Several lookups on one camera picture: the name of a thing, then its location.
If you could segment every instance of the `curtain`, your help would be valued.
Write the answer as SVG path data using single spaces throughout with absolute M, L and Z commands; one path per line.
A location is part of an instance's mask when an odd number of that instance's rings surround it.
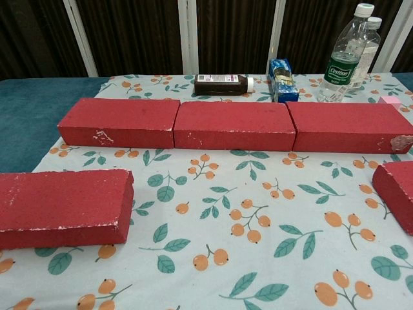
M 182 74 L 177 1 L 77 0 L 100 76 Z
M 200 73 L 266 73 L 275 8 L 275 0 L 197 0 Z
M 0 46 L 0 79 L 87 76 L 62 1 L 0 1 Z
M 400 53 L 393 64 L 392 72 L 413 72 L 413 28 L 410 29 L 405 44 L 401 47 Z
M 383 20 L 378 30 L 381 44 L 377 58 L 402 2 L 287 0 L 277 57 L 288 58 L 295 74 L 324 73 L 336 39 L 352 19 L 357 4 L 372 3 L 372 15 Z

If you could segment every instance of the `teal surface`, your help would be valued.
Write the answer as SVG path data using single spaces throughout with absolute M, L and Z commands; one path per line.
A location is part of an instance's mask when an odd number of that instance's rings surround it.
M 0 82 L 0 172 L 30 172 L 60 137 L 56 125 L 106 77 L 7 79 Z

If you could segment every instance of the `tablecloth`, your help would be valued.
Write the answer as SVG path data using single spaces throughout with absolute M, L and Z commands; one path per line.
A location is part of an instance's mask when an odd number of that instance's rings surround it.
M 97 98 L 270 101 L 265 76 L 239 97 L 192 94 L 194 76 L 111 77 Z M 315 101 L 321 75 L 294 76 Z M 345 102 L 413 96 L 371 74 Z M 413 240 L 371 186 L 410 154 L 68 146 L 35 171 L 130 169 L 124 245 L 0 251 L 0 309 L 412 309 Z

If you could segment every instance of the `red brick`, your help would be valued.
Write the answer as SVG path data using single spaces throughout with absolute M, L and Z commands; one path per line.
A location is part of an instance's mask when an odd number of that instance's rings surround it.
M 69 145 L 172 149 L 179 100 L 80 99 L 57 125 Z
M 287 107 L 296 151 L 404 154 L 413 144 L 413 126 L 385 103 L 289 101 Z
M 384 163 L 373 174 L 373 187 L 401 228 L 413 235 L 413 161 Z
M 174 137 L 179 149 L 291 150 L 295 130 L 284 104 L 191 101 Z
M 0 174 L 0 249 L 124 243 L 127 170 Z

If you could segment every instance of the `white bottle cap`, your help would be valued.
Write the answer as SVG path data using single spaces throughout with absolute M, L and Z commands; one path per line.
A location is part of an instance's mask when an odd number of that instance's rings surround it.
M 371 30 L 378 29 L 381 26 L 380 17 L 369 17 L 367 19 L 367 22 L 368 22 L 368 29 L 371 29 Z
M 374 5 L 370 3 L 359 3 L 357 5 L 354 16 L 368 18 L 372 15 L 374 10 Z
M 252 92 L 254 90 L 254 79 L 252 77 L 247 78 L 247 92 Z

